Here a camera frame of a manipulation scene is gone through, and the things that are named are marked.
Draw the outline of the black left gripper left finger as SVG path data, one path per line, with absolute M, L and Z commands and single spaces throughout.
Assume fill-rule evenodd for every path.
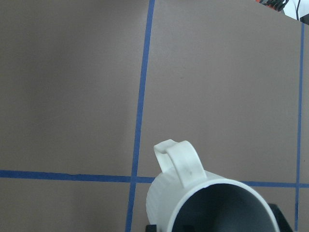
M 156 225 L 155 224 L 146 225 L 145 232 L 156 232 Z

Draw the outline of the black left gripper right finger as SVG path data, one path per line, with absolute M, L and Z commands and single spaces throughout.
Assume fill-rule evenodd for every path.
M 275 216 L 280 232 L 293 232 L 290 224 L 288 223 L 280 208 L 273 203 L 269 203 L 268 205 Z

